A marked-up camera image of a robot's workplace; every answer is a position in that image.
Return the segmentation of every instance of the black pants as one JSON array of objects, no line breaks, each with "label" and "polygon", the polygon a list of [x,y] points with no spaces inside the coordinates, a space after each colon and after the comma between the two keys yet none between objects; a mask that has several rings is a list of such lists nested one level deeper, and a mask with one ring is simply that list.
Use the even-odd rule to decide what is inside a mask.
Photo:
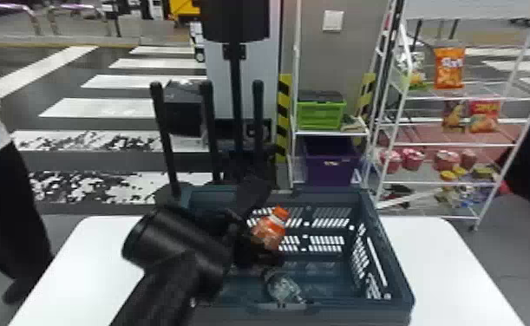
[{"label": "black pants", "polygon": [[10,143],[0,150],[0,271],[14,279],[39,277],[51,259],[28,170]]}]

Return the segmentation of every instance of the orange bottle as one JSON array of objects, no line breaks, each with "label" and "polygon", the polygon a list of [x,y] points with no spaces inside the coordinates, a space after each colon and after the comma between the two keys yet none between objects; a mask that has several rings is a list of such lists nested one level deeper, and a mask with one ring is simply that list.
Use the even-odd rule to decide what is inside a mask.
[{"label": "orange bottle", "polygon": [[288,211],[275,207],[272,214],[262,217],[252,228],[252,234],[263,240],[265,248],[275,251],[285,236],[285,222],[289,219]]}]

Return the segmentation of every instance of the person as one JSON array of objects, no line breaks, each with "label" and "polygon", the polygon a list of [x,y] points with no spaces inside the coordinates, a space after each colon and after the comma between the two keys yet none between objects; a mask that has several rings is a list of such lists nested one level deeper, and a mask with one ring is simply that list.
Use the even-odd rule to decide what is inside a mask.
[{"label": "person", "polygon": [[0,271],[13,279],[3,301],[12,304],[24,299],[51,260],[28,170],[0,120]]}]

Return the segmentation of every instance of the purple plastic bin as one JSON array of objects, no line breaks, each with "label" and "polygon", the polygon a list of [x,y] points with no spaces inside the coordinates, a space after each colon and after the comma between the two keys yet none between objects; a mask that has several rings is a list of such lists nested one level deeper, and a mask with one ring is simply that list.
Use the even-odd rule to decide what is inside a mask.
[{"label": "purple plastic bin", "polygon": [[349,186],[359,161],[350,137],[305,137],[307,184]]}]

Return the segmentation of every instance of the snack bag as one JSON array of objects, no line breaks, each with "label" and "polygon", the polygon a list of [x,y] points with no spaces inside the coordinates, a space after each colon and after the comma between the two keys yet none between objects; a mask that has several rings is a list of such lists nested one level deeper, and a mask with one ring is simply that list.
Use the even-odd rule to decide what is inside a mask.
[{"label": "snack bag", "polygon": [[442,129],[445,132],[462,132],[465,124],[462,118],[465,115],[464,101],[445,101],[445,108],[442,110]]},{"label": "snack bag", "polygon": [[465,48],[438,48],[435,57],[435,88],[462,88]]},{"label": "snack bag", "polygon": [[471,133],[491,133],[497,129],[497,119],[500,115],[499,101],[470,101],[469,131]]}]

